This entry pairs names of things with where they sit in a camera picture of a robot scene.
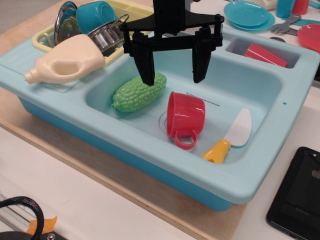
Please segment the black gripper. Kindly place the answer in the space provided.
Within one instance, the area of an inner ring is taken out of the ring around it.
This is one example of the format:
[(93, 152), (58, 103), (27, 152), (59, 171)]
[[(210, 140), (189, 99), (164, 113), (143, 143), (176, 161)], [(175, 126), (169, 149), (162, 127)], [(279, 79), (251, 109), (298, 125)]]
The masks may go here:
[(184, 0), (154, 0), (154, 13), (123, 23), (124, 52), (133, 56), (142, 82), (155, 84), (153, 52), (192, 49), (193, 81), (205, 79), (211, 52), (222, 46), (220, 14), (191, 12)]

